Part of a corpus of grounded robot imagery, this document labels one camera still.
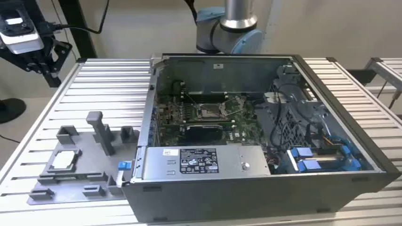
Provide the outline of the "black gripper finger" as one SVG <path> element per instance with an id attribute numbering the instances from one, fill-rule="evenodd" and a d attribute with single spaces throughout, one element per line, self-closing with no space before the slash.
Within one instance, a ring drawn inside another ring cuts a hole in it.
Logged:
<path id="1" fill-rule="evenodd" d="M 46 50 L 15 54 L 7 48 L 0 49 L 0 57 L 27 72 L 47 73 Z"/>
<path id="2" fill-rule="evenodd" d="M 43 41 L 43 76 L 50 87 L 58 88 L 62 84 L 59 72 L 73 50 L 73 45 L 69 42 L 57 40 L 54 36 L 45 37 Z"/>

